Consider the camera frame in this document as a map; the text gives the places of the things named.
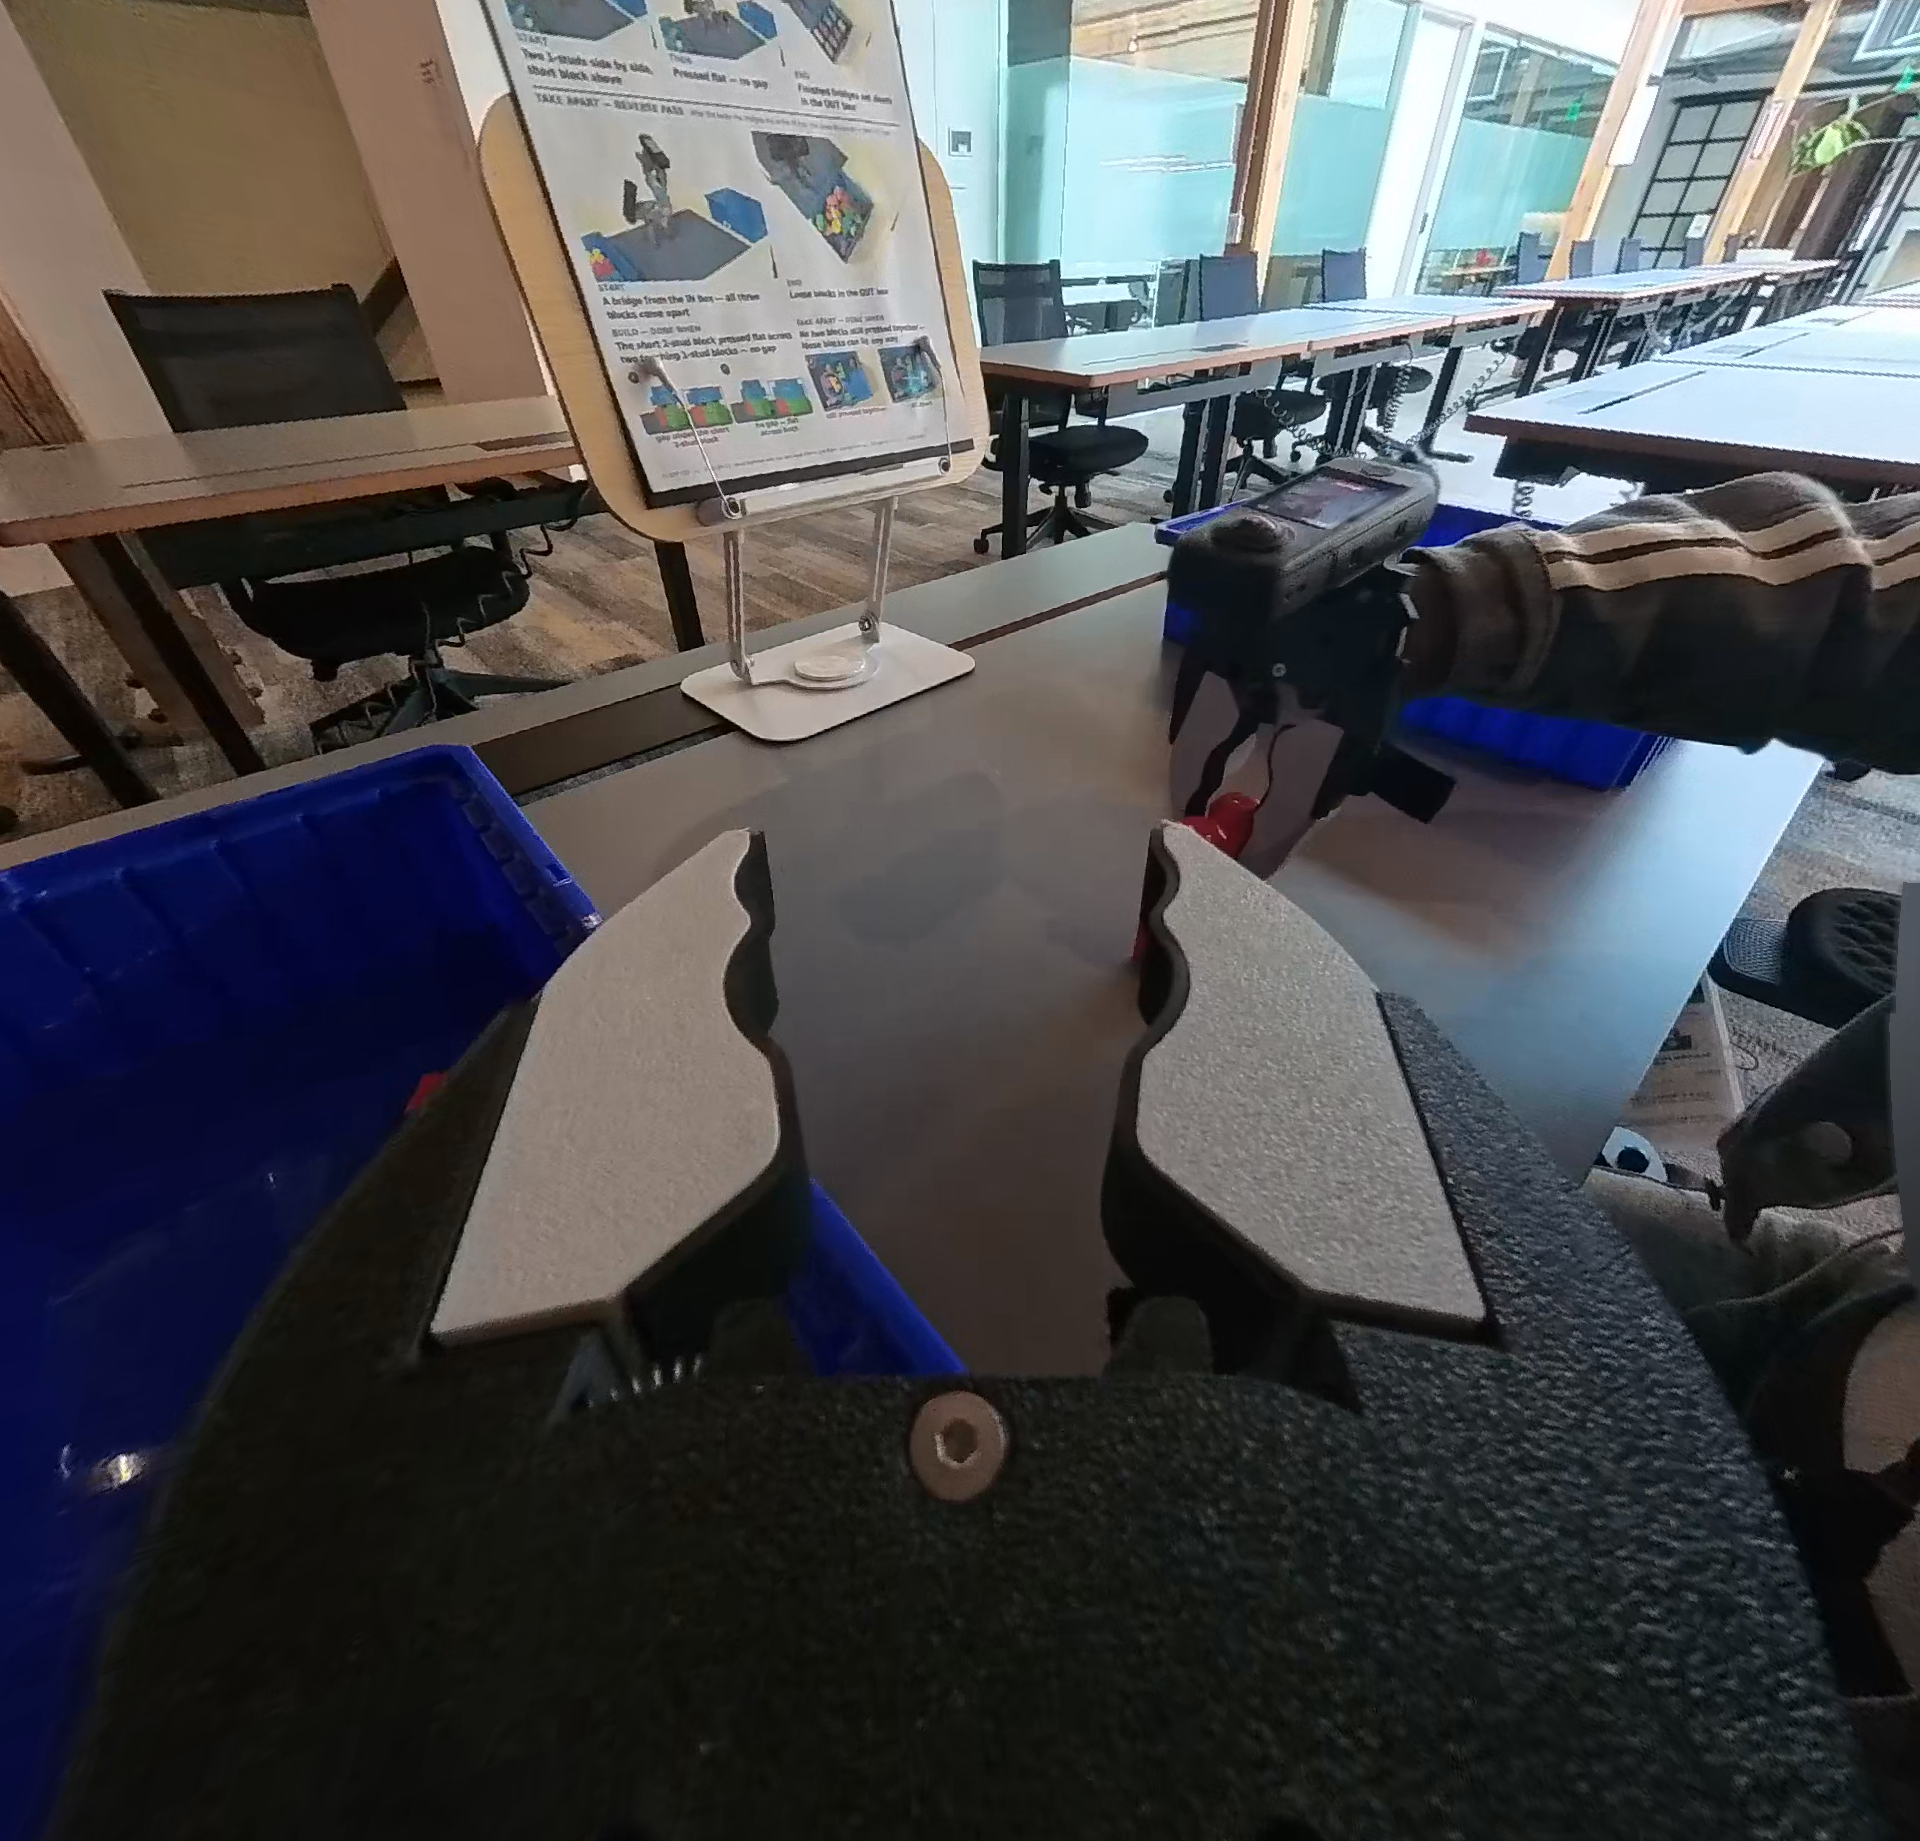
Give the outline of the printed instruction sheet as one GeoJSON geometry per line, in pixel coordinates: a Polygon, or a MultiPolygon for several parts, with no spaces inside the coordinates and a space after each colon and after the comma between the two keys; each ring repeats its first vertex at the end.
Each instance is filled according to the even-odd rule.
{"type": "Polygon", "coordinates": [[[974,451],[893,0],[480,0],[652,507],[974,451]]]}

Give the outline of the green hanging plant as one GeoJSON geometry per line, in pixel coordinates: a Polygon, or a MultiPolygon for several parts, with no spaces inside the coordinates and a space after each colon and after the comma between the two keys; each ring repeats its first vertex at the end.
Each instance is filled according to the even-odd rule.
{"type": "Polygon", "coordinates": [[[1908,136],[1915,120],[1915,50],[1888,70],[1821,81],[1792,112],[1790,173],[1823,173],[1861,150],[1908,136]]]}

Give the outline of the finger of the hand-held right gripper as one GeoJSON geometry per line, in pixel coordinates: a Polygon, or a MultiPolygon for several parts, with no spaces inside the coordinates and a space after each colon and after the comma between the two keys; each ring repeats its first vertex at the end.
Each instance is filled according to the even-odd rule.
{"type": "Polygon", "coordinates": [[[1225,792],[1235,755],[1242,751],[1242,689],[1211,674],[1199,658],[1177,658],[1171,671],[1168,819],[1204,816],[1225,792]]]}
{"type": "Polygon", "coordinates": [[[1315,821],[1315,797],[1330,773],[1340,731],[1318,718],[1262,727],[1238,757],[1238,792],[1256,800],[1240,867],[1272,877],[1315,821]]]}

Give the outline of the person's right forearm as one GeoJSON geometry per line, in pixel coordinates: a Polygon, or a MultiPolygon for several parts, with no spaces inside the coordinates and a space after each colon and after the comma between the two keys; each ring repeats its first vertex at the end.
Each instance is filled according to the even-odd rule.
{"type": "Polygon", "coordinates": [[[1404,560],[1404,698],[1915,773],[1915,492],[1757,474],[1404,560]]]}

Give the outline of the black mesh office chair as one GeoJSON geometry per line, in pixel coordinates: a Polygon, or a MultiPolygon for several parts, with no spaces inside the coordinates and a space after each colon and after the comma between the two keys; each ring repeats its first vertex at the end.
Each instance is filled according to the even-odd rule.
{"type": "Polygon", "coordinates": [[[1739,916],[1707,975],[1720,990],[1840,1030],[1895,990],[1902,896],[1807,893],[1786,916],[1739,916]]]}
{"type": "MultiPolygon", "coordinates": [[[[358,296],[106,292],[174,434],[401,414],[358,296]]],[[[140,534],[174,587],[216,587],[225,605],[314,682],[398,658],[406,682],[312,722],[322,751],[446,718],[486,698],[562,689],[548,675],[457,674],[446,647],[518,619],[531,568],[513,549],[518,490],[505,479],[414,487],[353,502],[276,507],[140,534]]]]}

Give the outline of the wood-edged office desk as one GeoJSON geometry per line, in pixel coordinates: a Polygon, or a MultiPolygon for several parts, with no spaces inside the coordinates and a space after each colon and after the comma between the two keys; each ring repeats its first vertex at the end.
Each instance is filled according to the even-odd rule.
{"type": "Polygon", "coordinates": [[[330,422],[40,445],[4,455],[4,552],[45,549],[164,722],[131,769],[174,797],[186,788],[314,757],[291,722],[261,718],[225,629],[159,573],[159,528],[227,528],[253,510],[366,506],[424,487],[500,479],[520,492],[584,476],[555,398],[408,408],[330,422]]]}

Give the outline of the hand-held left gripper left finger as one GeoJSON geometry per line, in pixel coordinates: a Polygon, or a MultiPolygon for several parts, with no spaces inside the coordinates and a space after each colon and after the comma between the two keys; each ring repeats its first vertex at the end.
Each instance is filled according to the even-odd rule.
{"type": "Polygon", "coordinates": [[[539,994],[429,1335],[623,1324],[706,1349],[808,1250],[811,1176],[772,1037],[767,838],[726,828],[539,994]]]}

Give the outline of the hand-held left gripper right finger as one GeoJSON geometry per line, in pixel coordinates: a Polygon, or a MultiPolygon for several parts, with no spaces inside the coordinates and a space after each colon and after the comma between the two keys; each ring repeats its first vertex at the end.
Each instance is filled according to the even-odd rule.
{"type": "Polygon", "coordinates": [[[1183,821],[1148,842],[1136,1010],[1101,1222],[1143,1299],[1211,1343],[1490,1331],[1380,990],[1183,821]]]}

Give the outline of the blue plastic bin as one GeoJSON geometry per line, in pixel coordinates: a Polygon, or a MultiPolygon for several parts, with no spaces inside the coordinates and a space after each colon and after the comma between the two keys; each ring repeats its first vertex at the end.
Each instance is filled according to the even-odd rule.
{"type": "MultiPolygon", "coordinates": [[[[1154,524],[1154,540],[1171,549],[1180,537],[1225,517],[1229,507],[1194,510],[1154,524]]],[[[1555,534],[1561,524],[1545,517],[1515,517],[1509,510],[1484,510],[1440,502],[1430,515],[1425,544],[1447,549],[1496,528],[1527,528],[1555,534]]],[[[1162,638],[1187,644],[1198,618],[1171,588],[1166,602],[1162,638]]],[[[1396,713],[1396,731],[1404,738],[1447,741],[1470,749],[1496,763],[1553,776],[1576,788],[1614,792],[1627,788],[1662,755],[1670,738],[1617,722],[1584,722],[1564,718],[1536,718],[1511,707],[1490,707],[1470,698],[1407,698],[1396,713]]]]}
{"type": "Polygon", "coordinates": [[[48,1837],[97,1641],[298,1238],[594,909],[473,755],[4,872],[4,1837],[48,1837]]]}

